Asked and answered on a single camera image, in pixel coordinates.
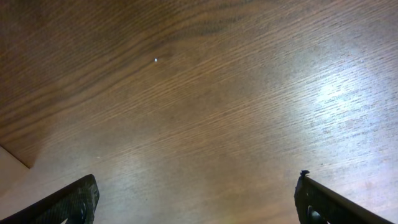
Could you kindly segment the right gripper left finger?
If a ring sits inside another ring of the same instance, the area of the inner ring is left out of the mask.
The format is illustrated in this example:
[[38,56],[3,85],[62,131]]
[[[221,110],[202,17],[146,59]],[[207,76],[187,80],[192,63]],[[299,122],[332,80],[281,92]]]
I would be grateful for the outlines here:
[[14,223],[92,224],[100,193],[94,175],[88,174],[27,208],[1,220]]

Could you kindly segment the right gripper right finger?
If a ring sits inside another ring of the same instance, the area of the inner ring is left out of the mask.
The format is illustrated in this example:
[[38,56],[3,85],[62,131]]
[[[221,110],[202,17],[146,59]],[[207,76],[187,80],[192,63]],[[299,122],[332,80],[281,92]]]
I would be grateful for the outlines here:
[[294,192],[294,202],[301,224],[392,224],[342,195],[311,179],[302,170]]

